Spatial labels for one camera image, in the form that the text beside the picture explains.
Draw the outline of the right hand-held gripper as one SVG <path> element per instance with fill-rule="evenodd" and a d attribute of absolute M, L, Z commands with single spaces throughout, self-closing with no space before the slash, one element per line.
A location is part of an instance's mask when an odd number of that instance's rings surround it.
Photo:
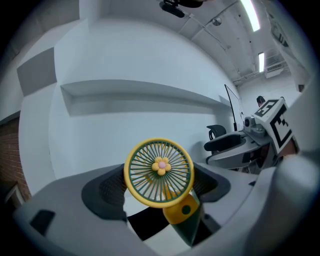
<path fill-rule="evenodd" d="M 287 109 L 283 98 L 262 103 L 255 113 L 244 119 L 243 124 L 243 131 L 257 144 L 244 144 L 246 135 L 241 132 L 219 136 L 204 144 L 206 151 L 217 152 L 207 158 L 207 164 L 238 169 L 248 166 L 252 157 L 263 163 L 276 163 L 282 157 L 297 154 L 296 138 L 285 119 Z"/>

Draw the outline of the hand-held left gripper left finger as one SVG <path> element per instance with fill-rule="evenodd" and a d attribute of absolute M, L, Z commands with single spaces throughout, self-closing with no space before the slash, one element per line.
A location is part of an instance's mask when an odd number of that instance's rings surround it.
<path fill-rule="evenodd" d="M 15 223 L 44 256 L 152 256 L 127 226 L 121 164 L 61 178 L 14 212 Z"/>

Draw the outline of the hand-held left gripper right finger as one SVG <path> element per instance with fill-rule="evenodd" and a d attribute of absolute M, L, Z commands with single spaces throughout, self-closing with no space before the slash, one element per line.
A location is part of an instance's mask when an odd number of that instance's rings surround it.
<path fill-rule="evenodd" d="M 204 221 L 220 227 L 238 211 L 253 189 L 256 174 L 194 163 L 193 190 L 204 211 Z"/>

